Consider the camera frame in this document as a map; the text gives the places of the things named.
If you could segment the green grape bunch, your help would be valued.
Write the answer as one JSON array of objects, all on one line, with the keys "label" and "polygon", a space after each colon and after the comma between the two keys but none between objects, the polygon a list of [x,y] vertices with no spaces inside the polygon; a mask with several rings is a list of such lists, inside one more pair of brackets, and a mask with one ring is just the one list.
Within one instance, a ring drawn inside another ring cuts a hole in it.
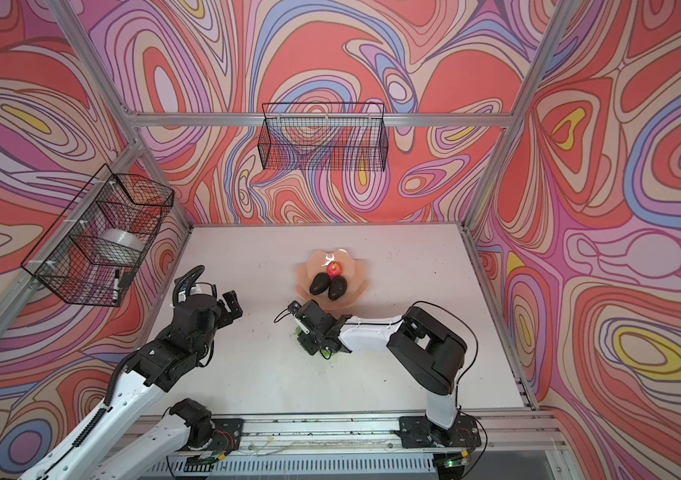
[{"label": "green grape bunch", "polygon": [[338,337],[330,331],[320,329],[304,331],[297,327],[296,339],[300,347],[310,356],[320,354],[324,360],[330,360],[338,351]]}]

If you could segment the dark avocado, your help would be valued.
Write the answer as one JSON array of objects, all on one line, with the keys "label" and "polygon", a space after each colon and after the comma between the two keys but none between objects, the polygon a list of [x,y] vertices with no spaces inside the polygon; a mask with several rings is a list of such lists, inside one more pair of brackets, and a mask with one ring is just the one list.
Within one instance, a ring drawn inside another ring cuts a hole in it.
[{"label": "dark avocado", "polygon": [[328,299],[330,301],[336,301],[342,298],[348,290],[348,281],[344,276],[339,275],[332,280],[330,280],[330,285],[328,286]]},{"label": "dark avocado", "polygon": [[314,279],[308,288],[308,292],[310,292],[310,295],[312,296],[318,296],[326,292],[326,290],[330,288],[331,283],[332,276],[328,275],[326,272],[320,272],[314,276]]}]

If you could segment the red fake apple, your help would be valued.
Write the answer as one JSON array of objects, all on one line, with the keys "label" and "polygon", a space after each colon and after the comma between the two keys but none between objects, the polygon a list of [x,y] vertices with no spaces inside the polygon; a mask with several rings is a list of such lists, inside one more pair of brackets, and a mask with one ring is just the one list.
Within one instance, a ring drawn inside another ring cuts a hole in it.
[{"label": "red fake apple", "polygon": [[342,276],[344,272],[342,264],[338,261],[331,261],[327,266],[326,266],[326,274],[330,276],[330,278],[334,279],[337,278],[338,276]]}]

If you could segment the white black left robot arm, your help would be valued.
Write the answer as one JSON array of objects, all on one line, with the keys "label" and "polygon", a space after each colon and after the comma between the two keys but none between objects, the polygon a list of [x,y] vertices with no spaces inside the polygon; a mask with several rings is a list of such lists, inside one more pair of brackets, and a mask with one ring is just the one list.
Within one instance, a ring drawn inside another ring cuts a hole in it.
[{"label": "white black left robot arm", "polygon": [[218,330],[242,317],[236,291],[224,294],[200,281],[204,266],[176,278],[172,320],[154,340],[128,354],[108,382],[104,399],[24,479],[138,479],[178,450],[205,450],[220,435],[206,406],[184,399],[149,432],[119,452],[118,440],[188,373],[205,368]]}]

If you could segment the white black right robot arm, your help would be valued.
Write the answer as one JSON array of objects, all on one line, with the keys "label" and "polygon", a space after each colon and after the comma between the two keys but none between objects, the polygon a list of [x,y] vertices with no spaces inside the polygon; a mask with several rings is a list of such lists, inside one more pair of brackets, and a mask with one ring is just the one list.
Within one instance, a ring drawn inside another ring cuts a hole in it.
[{"label": "white black right robot arm", "polygon": [[298,325],[298,344],[310,355],[388,352],[427,392],[426,420],[447,431],[459,415],[457,391],[468,345],[452,329],[414,303],[402,315],[379,320],[336,318],[318,302],[288,304]]}]

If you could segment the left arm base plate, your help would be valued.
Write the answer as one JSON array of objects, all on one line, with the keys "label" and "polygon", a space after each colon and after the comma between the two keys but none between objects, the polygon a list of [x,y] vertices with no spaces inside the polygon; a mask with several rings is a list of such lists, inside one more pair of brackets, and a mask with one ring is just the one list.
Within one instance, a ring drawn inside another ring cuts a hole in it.
[{"label": "left arm base plate", "polygon": [[218,418],[208,420],[198,430],[194,448],[220,454],[231,454],[240,449],[244,419]]}]

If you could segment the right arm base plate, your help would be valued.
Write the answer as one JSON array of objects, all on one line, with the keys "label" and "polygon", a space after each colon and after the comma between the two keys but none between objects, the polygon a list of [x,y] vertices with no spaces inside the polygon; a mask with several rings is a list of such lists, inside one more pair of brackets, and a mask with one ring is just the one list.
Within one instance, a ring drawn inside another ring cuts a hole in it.
[{"label": "right arm base plate", "polygon": [[393,433],[406,449],[462,448],[471,452],[482,446],[478,422],[468,415],[458,415],[449,428],[439,427],[424,415],[402,416]]}]

